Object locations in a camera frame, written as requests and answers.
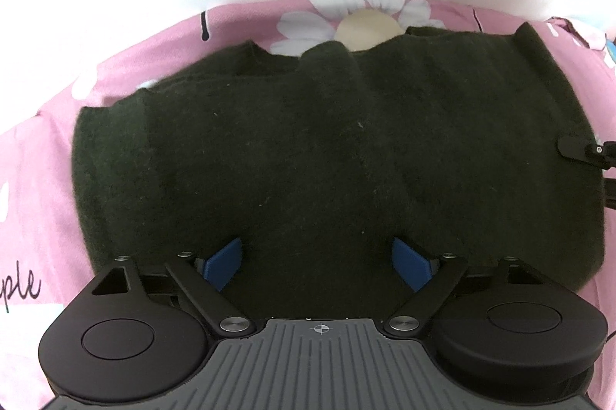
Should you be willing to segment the black knit sweater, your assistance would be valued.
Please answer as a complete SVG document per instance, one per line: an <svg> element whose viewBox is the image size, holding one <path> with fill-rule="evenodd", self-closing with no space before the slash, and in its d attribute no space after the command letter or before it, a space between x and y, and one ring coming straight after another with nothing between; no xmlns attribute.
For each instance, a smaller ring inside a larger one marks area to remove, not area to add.
<svg viewBox="0 0 616 410"><path fill-rule="evenodd" d="M382 318L411 294L396 240L582 289L603 265L603 175L564 137L594 135L533 27L411 28L360 52L245 42L85 108L72 176L95 269L239 240L223 293L244 314Z"/></svg>

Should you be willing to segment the pink printed bed sheet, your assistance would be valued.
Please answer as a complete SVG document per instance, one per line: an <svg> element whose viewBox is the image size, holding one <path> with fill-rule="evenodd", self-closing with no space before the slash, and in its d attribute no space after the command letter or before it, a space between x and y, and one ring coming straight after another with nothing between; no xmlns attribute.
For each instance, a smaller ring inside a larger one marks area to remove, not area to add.
<svg viewBox="0 0 616 410"><path fill-rule="evenodd" d="M1 405L38 409L53 397L40 369L41 336L92 279L75 210L71 141L87 104L151 86L206 54L253 40L295 55L334 37L339 22L373 8L400 26L513 33L521 19L444 0L278 0L228 4L179 22L101 63L1 138Z"/></svg>

